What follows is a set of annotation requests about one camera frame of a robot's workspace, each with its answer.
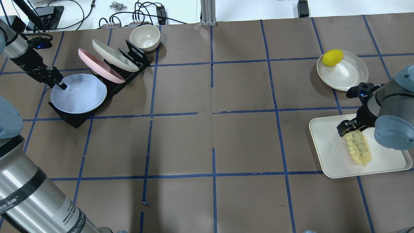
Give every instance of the black dish rack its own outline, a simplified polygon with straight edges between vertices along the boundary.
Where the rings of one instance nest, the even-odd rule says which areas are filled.
[[[97,108],[89,112],[85,112],[81,114],[73,114],[73,113],[63,112],[57,109],[53,105],[53,103],[48,102],[48,104],[53,108],[53,110],[66,123],[68,123],[69,125],[73,126],[76,129],[79,128],[79,126],[81,126],[87,119],[89,119],[89,117],[92,116],[96,110],[98,110],[103,104],[105,104],[108,100],[114,97],[114,95],[118,94],[118,92],[120,92],[128,83],[134,80],[139,73],[141,73],[143,70],[145,70],[145,68],[149,66],[149,61],[148,61],[148,58],[145,52],[142,51],[140,48],[136,47],[135,45],[133,45],[129,40],[126,40],[125,42],[128,46],[129,51],[126,53],[122,51],[122,49],[118,48],[118,50],[122,53],[124,57],[126,57],[131,62],[133,62],[139,68],[139,70],[136,72],[128,72],[104,60],[106,64],[108,64],[114,71],[116,71],[119,75],[121,75],[121,77],[125,79],[125,82],[121,84],[117,84],[91,71],[91,73],[94,76],[96,76],[101,82],[105,84],[106,90],[107,90],[105,99],[103,100],[102,104],[100,104]]]

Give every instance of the table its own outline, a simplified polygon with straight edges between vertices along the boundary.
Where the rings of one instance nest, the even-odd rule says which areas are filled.
[[[413,13],[161,26],[151,66],[79,129],[50,89],[0,57],[0,93],[24,119],[26,154],[97,226],[114,232],[392,232],[413,224],[414,169],[330,179],[308,123],[355,113],[319,79],[330,49],[368,82],[414,64]],[[39,51],[64,76],[77,48],[126,49],[133,29],[54,32]],[[0,233],[13,232],[7,223]]]

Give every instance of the blue tape line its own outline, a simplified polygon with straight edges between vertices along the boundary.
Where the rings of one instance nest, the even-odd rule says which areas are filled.
[[[270,86],[272,88],[274,109],[278,109],[275,94],[274,94],[273,75],[272,75],[272,68],[270,66],[269,49],[267,47],[265,28],[263,26],[263,21],[262,20],[260,20],[260,25],[261,25],[262,33],[263,33],[263,40],[265,42],[267,67],[269,69],[269,78],[270,78]],[[280,142],[280,148],[281,148],[282,160],[283,160],[283,171],[284,171],[285,181],[286,181],[286,191],[287,191],[287,197],[288,197],[288,203],[289,203],[290,220],[291,220],[291,223],[292,223],[292,231],[293,231],[293,233],[296,233],[295,219],[294,219],[294,216],[293,216],[292,199],[291,199],[291,195],[290,195],[289,174],[288,174],[288,170],[287,170],[286,158],[285,158],[284,147],[283,147],[282,129],[280,128],[279,112],[275,111],[275,113],[276,113],[277,131],[278,131],[278,134],[279,134],[279,142]]]
[[[213,26],[210,26],[210,50],[211,50],[211,88],[214,87],[214,73],[213,73]]]
[[[66,69],[66,70],[60,70],[61,72],[67,72],[67,71],[87,71],[91,70],[90,68],[80,68],[80,69]]]
[[[81,180],[142,180],[143,175],[136,176],[107,176],[107,177],[82,177]]]
[[[234,110],[234,111],[222,111],[213,112],[212,114],[228,114],[228,113],[253,113],[253,112],[274,112],[274,109],[261,109],[261,110]]]
[[[308,57],[308,58],[278,58],[269,59],[270,61],[295,61],[295,60],[317,60],[319,57]]]
[[[190,174],[190,175],[151,175],[148,179],[176,179],[176,178],[195,178],[195,177],[213,177],[212,173]]]
[[[216,186],[216,150],[212,149],[213,160],[213,207],[214,207],[214,233],[217,233],[217,186]]]
[[[58,177],[58,178],[50,178],[51,181],[75,181],[77,177]]]
[[[24,153],[26,152],[27,147],[29,146],[29,140],[30,140],[30,137],[31,137],[31,133],[33,132],[34,124],[35,124],[35,122],[33,122],[31,124],[30,131],[29,131],[29,135],[27,136],[26,144],[24,145],[24,149],[23,149],[23,152]]]
[[[320,52],[321,52],[321,54],[324,54],[324,52],[323,52],[323,48],[322,48],[322,43],[320,42],[320,38],[319,38],[319,34],[318,34],[318,29],[316,29],[316,24],[315,24],[315,21],[313,20],[313,18],[310,18],[310,19],[312,20],[313,29],[315,30],[316,39],[318,40],[318,44],[319,44],[319,48],[320,48]]]
[[[91,122],[89,124],[88,135],[86,136],[86,143],[85,143],[85,149],[83,150],[83,156],[85,156],[86,152],[88,151],[89,139],[91,137],[93,122],[94,122],[94,116],[92,115],[92,119],[91,119]]]
[[[250,63],[250,62],[264,62],[267,61],[265,59],[262,60],[245,60],[245,61],[215,61],[213,64],[230,64],[230,63]]]
[[[394,57],[394,56],[414,56],[414,53],[396,53],[396,54],[381,54],[383,57]]]
[[[350,107],[341,107],[341,109],[358,109],[361,106],[350,106]]]
[[[42,105],[43,97],[45,96],[46,90],[47,90],[47,85],[45,85],[43,88],[42,96],[40,97],[39,104],[37,105],[36,114],[34,115],[34,121],[33,121],[33,124],[31,124],[30,132],[29,132],[29,135],[27,136],[27,140],[26,140],[26,144],[24,145],[23,152],[26,152],[27,147],[29,146],[30,137],[31,137],[31,134],[33,133],[34,124],[36,123],[37,115],[39,114],[40,106]]]
[[[374,57],[379,57],[379,55],[357,55],[357,57],[359,58],[374,58]]]
[[[319,107],[319,108],[283,108],[278,109],[279,112],[291,112],[291,111],[314,111],[314,110],[337,110],[338,107]]]
[[[2,74],[3,74],[4,67],[6,67],[6,64],[7,64],[7,61],[8,61],[8,60],[9,60],[9,58],[6,58],[6,60],[4,60],[4,64],[3,64],[3,66],[1,67],[0,73],[2,73]]]
[[[63,121],[62,118],[39,118],[33,119],[32,121]]]
[[[374,225],[372,224],[371,215],[369,214],[368,204],[366,203],[365,193],[363,191],[361,178],[360,176],[357,176],[356,179],[358,181],[359,191],[361,192],[363,206],[365,207],[366,216],[368,217],[368,222],[369,222],[369,227],[371,228],[371,233],[375,233]]]
[[[339,104],[338,95],[336,94],[335,89],[332,89],[332,92],[334,93],[335,102],[337,103],[339,115],[342,115],[342,110],[341,110],[341,105]]]
[[[62,32],[62,36],[60,37],[58,49],[56,50],[55,57],[53,58],[52,66],[55,66],[55,62],[56,62],[56,59],[58,58],[59,49],[60,49],[60,46],[62,45],[62,41],[63,41],[63,36],[64,35],[65,35],[65,32]]]
[[[147,196],[147,176],[148,176],[148,167],[149,167],[149,153],[151,150],[151,134],[152,134],[152,120],[149,122],[149,132],[148,132],[148,144],[147,144],[147,158],[145,160],[145,179],[144,179],[144,188],[142,189],[142,201],[145,201]]]
[[[136,118],[136,117],[151,117],[149,114],[143,115],[118,115],[118,116],[95,116],[95,119],[109,119],[109,118]]]
[[[213,154],[213,174],[216,173],[216,150],[213,148],[212,149],[212,154]]]
[[[217,233],[217,187],[216,187],[216,177],[213,177],[213,206],[214,206],[214,233]]]
[[[159,46],[156,49],[155,55],[155,68],[154,68],[154,81],[152,83],[152,95],[151,95],[151,117],[154,114],[154,98],[155,98],[155,84],[156,84],[156,72],[158,69],[158,54],[159,54]]]
[[[161,113],[153,114],[154,117],[168,117],[168,116],[188,116],[188,115],[197,115],[198,112],[181,112],[181,113]]]
[[[2,75],[14,75],[14,74],[25,74],[24,71],[17,71],[17,72],[4,72]]]
[[[73,204],[76,204],[77,195],[79,193],[79,185],[82,178],[82,171],[83,171],[83,165],[85,164],[85,156],[82,157],[82,162],[80,164],[79,174],[76,182],[76,188],[75,188],[75,195],[73,196]]]
[[[93,123],[94,123],[94,118],[93,118],[93,115],[92,115],[92,119],[91,119],[91,122],[89,124],[88,134],[86,136],[85,149],[83,151],[82,162],[80,164],[78,179],[77,179],[77,182],[76,182],[75,195],[73,197],[73,203],[74,204],[76,204],[76,198],[77,198],[77,195],[78,195],[78,192],[79,192],[79,185],[80,185],[80,182],[81,182],[81,179],[82,179],[83,167],[85,165],[86,152],[88,151],[89,138],[91,137],[92,124]]]
[[[210,64],[210,63],[211,62],[159,64],[158,67],[165,67],[165,66],[197,66],[197,65],[206,65],[206,64]]]
[[[322,171],[288,172],[289,175],[323,174]],[[285,175],[285,172],[236,172],[236,173],[200,173],[186,175],[138,175],[138,176],[109,176],[109,177],[82,177],[81,180],[143,180],[143,179],[177,179],[196,177],[227,177],[227,176],[275,176]],[[77,178],[54,178],[55,180],[77,180]]]
[[[386,73],[388,75],[388,78],[391,79],[391,75],[388,72],[387,66],[385,65],[383,56],[381,55],[380,49],[378,48],[377,42],[375,41],[374,35],[372,34],[372,31],[371,31],[371,28],[368,25],[368,21],[366,20],[365,15],[363,15],[362,17],[363,17],[363,20],[365,22],[366,28],[368,29],[369,35],[371,36],[372,42],[374,43],[375,49],[377,50],[377,53],[378,53],[378,55],[380,57],[381,63],[383,64],[384,69],[385,69],[385,71],[386,71]]]
[[[289,172],[289,175],[311,175],[311,174],[323,174],[323,171],[300,171],[300,172]]]
[[[108,42],[106,43],[106,46],[109,46],[109,43],[111,41],[111,35],[112,35],[112,28],[109,29]]]
[[[140,218],[140,233],[142,233],[144,230],[144,212],[141,212],[141,218]]]

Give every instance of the white floor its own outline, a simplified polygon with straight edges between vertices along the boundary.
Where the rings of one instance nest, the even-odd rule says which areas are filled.
[[[34,7],[46,6],[51,0],[39,1],[30,0]],[[90,10],[91,0],[77,0],[85,11]],[[110,8],[113,0],[96,0],[96,7],[91,16],[84,21],[80,29],[98,28],[100,18],[109,18],[117,10]],[[117,0],[133,11],[135,0]],[[186,23],[200,21],[200,0],[157,0],[167,10],[167,16]],[[298,0],[216,0],[217,21],[243,21],[255,19],[283,19],[297,18]],[[12,6],[12,0],[3,0],[8,15],[15,15],[16,11]],[[79,6],[70,1],[57,1],[52,5],[65,7],[59,27],[69,26],[82,19],[82,12]],[[341,15],[373,15],[386,13],[414,12],[414,0],[308,0],[310,17],[326,17]],[[150,14],[156,15],[155,7],[148,7]],[[27,17],[20,9],[17,9],[22,20],[27,22]],[[132,14],[117,15],[122,26],[132,22]],[[169,24],[179,24],[172,20]]]

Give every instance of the yellow lemon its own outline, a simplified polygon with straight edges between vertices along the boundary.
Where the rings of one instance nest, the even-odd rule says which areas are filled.
[[[325,66],[335,66],[342,60],[343,57],[344,54],[341,50],[333,49],[323,55],[322,62]]]

